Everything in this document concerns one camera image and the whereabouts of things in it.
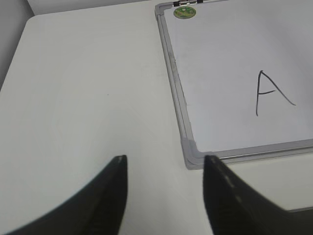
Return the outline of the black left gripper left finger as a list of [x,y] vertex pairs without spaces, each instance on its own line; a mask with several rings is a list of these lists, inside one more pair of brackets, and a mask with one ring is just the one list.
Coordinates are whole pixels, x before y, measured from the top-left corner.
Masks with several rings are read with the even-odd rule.
[[112,160],[63,204],[11,232],[13,235],[116,235],[128,197],[128,160]]

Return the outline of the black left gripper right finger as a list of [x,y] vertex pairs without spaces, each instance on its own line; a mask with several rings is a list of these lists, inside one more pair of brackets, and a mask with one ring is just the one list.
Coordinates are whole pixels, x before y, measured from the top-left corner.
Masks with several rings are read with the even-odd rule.
[[311,235],[313,212],[286,211],[237,176],[217,156],[203,162],[203,200],[215,235]]

